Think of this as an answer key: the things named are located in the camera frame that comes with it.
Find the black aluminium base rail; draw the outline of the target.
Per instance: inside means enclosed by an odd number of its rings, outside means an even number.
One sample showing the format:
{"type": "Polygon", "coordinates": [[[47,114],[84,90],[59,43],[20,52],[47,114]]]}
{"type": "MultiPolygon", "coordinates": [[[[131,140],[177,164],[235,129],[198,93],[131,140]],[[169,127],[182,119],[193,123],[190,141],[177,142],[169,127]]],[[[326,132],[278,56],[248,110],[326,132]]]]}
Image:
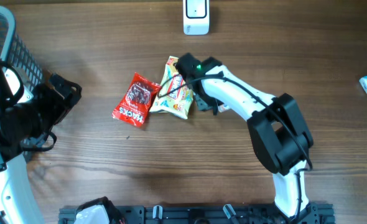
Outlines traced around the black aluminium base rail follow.
{"type": "MultiPolygon", "coordinates": [[[[230,218],[223,207],[164,207],[159,218],[152,207],[117,206],[125,223],[289,223],[273,204],[250,204],[234,206],[230,218]]],[[[335,224],[336,218],[331,204],[310,203],[300,214],[299,223],[335,224]]]]}

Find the white barcode scanner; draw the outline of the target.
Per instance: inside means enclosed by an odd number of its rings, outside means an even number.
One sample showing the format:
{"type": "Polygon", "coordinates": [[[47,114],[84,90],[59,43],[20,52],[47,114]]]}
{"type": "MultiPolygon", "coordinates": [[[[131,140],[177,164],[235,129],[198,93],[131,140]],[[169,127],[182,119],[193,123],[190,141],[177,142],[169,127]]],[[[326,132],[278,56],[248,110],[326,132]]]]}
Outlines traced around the white barcode scanner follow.
{"type": "Polygon", "coordinates": [[[210,28],[210,1],[183,0],[183,32],[185,35],[205,35],[210,28]]]}

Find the yellow snack bag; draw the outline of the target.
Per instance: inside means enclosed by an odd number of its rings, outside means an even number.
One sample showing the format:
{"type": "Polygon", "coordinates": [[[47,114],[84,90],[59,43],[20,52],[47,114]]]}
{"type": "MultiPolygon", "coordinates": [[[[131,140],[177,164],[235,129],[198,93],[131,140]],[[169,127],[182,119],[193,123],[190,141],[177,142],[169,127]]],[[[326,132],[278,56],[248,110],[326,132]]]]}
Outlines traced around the yellow snack bag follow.
{"type": "Polygon", "coordinates": [[[184,86],[185,80],[175,68],[178,57],[170,56],[165,64],[162,88],[149,110],[150,113],[171,113],[182,119],[188,119],[193,102],[193,91],[184,86]]]}

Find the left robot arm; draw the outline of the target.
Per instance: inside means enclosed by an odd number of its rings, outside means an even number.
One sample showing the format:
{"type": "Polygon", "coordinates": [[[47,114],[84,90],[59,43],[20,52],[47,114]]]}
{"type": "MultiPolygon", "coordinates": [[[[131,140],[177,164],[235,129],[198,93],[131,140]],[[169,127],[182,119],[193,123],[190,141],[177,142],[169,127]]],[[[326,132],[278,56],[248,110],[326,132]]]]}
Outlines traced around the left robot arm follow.
{"type": "Polygon", "coordinates": [[[61,122],[81,98],[81,86],[56,73],[40,83],[26,102],[24,84],[18,79],[13,93],[7,70],[17,70],[0,61],[0,223],[43,223],[44,217],[29,183],[25,152],[47,152],[47,138],[56,140],[52,128],[61,122]]]}

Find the dark grey mesh basket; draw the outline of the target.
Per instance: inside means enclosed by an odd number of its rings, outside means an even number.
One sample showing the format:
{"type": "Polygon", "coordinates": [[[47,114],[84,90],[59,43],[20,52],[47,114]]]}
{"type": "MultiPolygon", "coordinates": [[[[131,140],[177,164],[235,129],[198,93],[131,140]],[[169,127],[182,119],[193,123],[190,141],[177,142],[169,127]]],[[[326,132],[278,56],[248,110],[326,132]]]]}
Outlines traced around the dark grey mesh basket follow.
{"type": "Polygon", "coordinates": [[[16,33],[12,12],[0,6],[0,170],[25,152],[45,152],[63,99],[16,33]]]}

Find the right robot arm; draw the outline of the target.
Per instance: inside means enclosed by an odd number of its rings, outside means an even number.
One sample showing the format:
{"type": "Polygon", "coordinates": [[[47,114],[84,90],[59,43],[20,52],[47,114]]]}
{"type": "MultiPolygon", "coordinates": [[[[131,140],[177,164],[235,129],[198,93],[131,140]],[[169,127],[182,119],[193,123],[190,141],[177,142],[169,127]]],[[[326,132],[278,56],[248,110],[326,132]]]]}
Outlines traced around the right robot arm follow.
{"type": "Polygon", "coordinates": [[[290,221],[299,220],[309,204],[303,172],[313,169],[309,150],[314,140],[294,98],[255,89],[213,57],[199,61],[187,53],[175,67],[206,104],[224,103],[246,121],[254,153],[272,173],[275,206],[290,221]]]}

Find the small orange box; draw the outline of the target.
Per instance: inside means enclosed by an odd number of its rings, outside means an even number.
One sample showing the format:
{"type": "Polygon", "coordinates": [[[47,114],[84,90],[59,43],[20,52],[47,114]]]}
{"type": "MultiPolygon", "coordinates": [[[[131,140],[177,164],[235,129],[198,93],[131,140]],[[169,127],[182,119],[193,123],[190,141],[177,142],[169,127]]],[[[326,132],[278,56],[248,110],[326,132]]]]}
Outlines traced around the small orange box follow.
{"type": "Polygon", "coordinates": [[[231,108],[228,105],[220,105],[220,106],[218,106],[218,112],[219,113],[223,113],[223,112],[228,111],[230,109],[231,108]]]}

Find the red Hacks candy bag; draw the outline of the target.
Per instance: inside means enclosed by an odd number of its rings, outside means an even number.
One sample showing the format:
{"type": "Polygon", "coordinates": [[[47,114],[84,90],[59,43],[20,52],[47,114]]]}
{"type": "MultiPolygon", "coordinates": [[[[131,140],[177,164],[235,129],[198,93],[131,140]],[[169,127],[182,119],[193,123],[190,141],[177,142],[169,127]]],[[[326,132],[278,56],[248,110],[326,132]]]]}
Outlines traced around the red Hacks candy bag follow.
{"type": "Polygon", "coordinates": [[[140,128],[161,86],[135,73],[123,99],[112,112],[112,118],[140,128]]]}

